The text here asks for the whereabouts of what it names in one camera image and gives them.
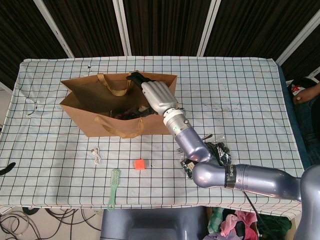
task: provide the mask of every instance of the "robotic hand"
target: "robotic hand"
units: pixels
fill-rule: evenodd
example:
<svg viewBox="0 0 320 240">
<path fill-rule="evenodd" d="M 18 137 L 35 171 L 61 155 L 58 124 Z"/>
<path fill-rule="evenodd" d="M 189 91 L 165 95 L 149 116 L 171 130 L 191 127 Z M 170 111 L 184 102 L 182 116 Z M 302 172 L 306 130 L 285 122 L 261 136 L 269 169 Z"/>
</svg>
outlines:
<svg viewBox="0 0 320 240">
<path fill-rule="evenodd" d="M 320 165 L 308 168 L 301 178 L 275 168 L 247 164 L 228 167 L 212 164 L 214 156 L 193 129 L 178 101 L 163 82 L 151 81 L 139 72 L 133 80 L 150 106 L 161 116 L 169 132 L 188 159 L 199 162 L 192 170 L 193 181 L 201 188 L 230 188 L 272 198 L 302 203 L 302 217 L 295 240 L 317 240 L 320 236 Z"/>
</svg>

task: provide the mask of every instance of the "floor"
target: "floor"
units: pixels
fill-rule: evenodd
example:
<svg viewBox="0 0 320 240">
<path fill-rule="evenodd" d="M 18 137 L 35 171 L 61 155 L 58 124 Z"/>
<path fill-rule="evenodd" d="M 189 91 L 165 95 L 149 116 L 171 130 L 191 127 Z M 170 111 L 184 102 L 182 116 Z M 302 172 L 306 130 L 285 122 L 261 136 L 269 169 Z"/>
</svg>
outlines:
<svg viewBox="0 0 320 240">
<path fill-rule="evenodd" d="M 3 125 L 7 109 L 10 103 L 11 95 L 7 93 L 6 91 L 2 90 L 0 88 L 0 125 Z M 61 209 L 51 209 L 54 213 L 60 214 L 58 216 L 63 215 L 64 210 Z M 21 207 L 15 207 L 12 211 L 22 211 Z M 103 216 L 103 210 L 93 210 L 93 209 L 85 209 L 84 210 L 84 216 L 86 219 L 90 218 L 92 215 L 94 215 L 92 218 L 88 220 L 89 224 L 92 225 L 95 228 L 101 229 L 102 224 L 102 216 Z M 70 224 L 61 224 L 59 227 L 59 220 L 54 218 L 53 216 L 49 215 L 44 208 L 41 208 L 37 213 L 34 215 L 29 216 L 30 219 L 34 222 L 30 223 L 32 225 L 35 225 L 36 228 L 39 231 L 40 238 L 45 239 L 49 238 L 51 240 L 70 240 L 77 239 L 77 240 L 84 240 L 84 239 L 90 239 L 90 240 L 98 240 L 100 237 L 100 231 L 92 228 L 89 226 L 82 216 L 81 209 L 78 209 L 74 215 L 72 220 L 72 212 L 69 215 L 69 217 L 64 218 L 64 222 L 66 223 L 73 223 L 72 228 Z M 296 222 L 300 222 L 301 216 L 297 217 Z M 5 220 L 2 222 L 3 226 L 5 228 L 9 228 L 10 226 L 14 228 L 17 227 L 17 220 L 14 220 L 13 217 Z M 26 222 L 20 219 L 20 225 L 19 228 L 16 230 L 16 233 L 20 233 L 24 230 L 26 227 Z M 292 240 L 293 234 L 295 232 L 295 227 L 292 228 L 292 231 L 288 233 L 286 240 Z M 27 230 L 22 234 L 17 236 L 17 239 L 19 240 L 37 240 L 37 236 L 35 235 L 35 232 L 33 231 L 32 227 L 28 227 Z M 11 240 L 14 239 L 10 234 L 5 234 L 0 229 L 0 240 Z"/>
</svg>

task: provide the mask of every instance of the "brown paper bag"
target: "brown paper bag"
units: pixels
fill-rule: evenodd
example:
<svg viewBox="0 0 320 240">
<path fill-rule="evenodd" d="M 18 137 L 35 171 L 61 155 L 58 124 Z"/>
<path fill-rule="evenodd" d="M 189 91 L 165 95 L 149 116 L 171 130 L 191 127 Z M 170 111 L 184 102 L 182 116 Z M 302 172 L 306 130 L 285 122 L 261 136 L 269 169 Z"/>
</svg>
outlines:
<svg viewBox="0 0 320 240">
<path fill-rule="evenodd" d="M 151 80 L 164 82 L 175 93 L 176 75 L 141 74 Z M 62 83 L 70 93 L 60 105 L 88 137 L 135 138 L 140 135 L 169 134 L 163 117 L 156 114 L 130 120 L 111 117 L 132 108 L 149 106 L 138 86 L 126 79 L 128 75 L 98 74 L 64 80 Z"/>
</svg>

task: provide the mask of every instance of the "person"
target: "person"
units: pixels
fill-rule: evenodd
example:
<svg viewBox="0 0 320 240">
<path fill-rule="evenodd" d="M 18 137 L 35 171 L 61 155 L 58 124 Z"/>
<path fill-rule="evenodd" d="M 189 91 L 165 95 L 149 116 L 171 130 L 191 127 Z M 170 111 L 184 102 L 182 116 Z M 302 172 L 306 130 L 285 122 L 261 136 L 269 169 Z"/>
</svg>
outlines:
<svg viewBox="0 0 320 240">
<path fill-rule="evenodd" d="M 310 164 L 320 164 L 320 82 L 301 90 L 292 101 Z"/>
</svg>

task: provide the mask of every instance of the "grid pattern tablecloth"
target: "grid pattern tablecloth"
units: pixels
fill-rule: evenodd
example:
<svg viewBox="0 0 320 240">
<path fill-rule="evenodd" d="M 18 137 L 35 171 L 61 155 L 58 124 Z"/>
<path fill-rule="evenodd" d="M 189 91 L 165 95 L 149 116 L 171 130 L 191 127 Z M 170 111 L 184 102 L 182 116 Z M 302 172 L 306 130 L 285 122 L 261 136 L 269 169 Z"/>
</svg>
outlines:
<svg viewBox="0 0 320 240">
<path fill-rule="evenodd" d="M 86 137 L 59 103 L 61 80 L 134 70 L 178 76 L 175 96 L 195 130 L 224 135 L 233 164 L 282 169 L 300 177 L 300 156 L 286 112 L 278 67 L 272 59 L 222 57 L 99 57 L 34 60 L 20 65 L 0 135 L 0 205 L 98 207 L 108 204 L 110 176 L 121 169 L 117 207 L 221 206 L 250 211 L 237 190 L 198 188 L 180 166 L 171 135 L 132 139 Z M 95 165 L 91 149 L 100 148 Z M 147 168 L 134 169 L 143 158 Z M 256 208 L 290 218 L 291 200 L 249 194 Z"/>
</svg>

